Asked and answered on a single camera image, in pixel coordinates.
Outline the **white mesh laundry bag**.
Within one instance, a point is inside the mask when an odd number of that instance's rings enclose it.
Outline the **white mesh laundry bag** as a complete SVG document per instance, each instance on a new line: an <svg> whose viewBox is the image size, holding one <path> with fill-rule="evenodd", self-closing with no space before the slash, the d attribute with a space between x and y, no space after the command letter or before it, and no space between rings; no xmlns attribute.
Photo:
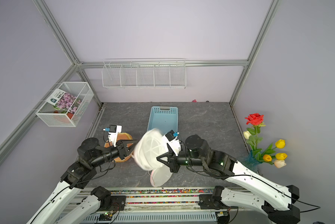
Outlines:
<svg viewBox="0 0 335 224"><path fill-rule="evenodd" d="M145 171L152 171L164 166L157 160L168 152L167 144L159 129L147 131L134 147L133 158L140 168Z"/></svg>

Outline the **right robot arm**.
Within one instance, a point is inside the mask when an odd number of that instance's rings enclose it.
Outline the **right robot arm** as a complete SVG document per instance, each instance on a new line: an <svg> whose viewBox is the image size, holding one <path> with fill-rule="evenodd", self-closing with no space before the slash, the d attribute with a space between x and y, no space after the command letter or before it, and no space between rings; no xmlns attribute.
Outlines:
<svg viewBox="0 0 335 224"><path fill-rule="evenodd" d="M247 190L237 192L215 186L211 194L199 195L202 210L244 207L267 215L275 224L300 222L300 209L294 205L299 199L297 187L279 185L261 177L227 153L211 149L198 135L180 141L176 134L167 133L159 141L163 152L156 159L170 172L177 173L181 166L201 166L206 177L225 180Z"/></svg>

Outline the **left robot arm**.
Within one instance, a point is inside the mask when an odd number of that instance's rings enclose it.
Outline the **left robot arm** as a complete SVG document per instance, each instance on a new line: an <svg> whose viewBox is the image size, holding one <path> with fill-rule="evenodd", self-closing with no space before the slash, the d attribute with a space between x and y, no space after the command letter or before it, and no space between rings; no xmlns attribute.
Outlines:
<svg viewBox="0 0 335 224"><path fill-rule="evenodd" d="M78 160L68 167L52 194L30 218L29 224L52 224L70 201L94 180L96 168L129 156L138 140L119 140L116 146L102 147L97 138L84 140L77 149Z"/></svg>

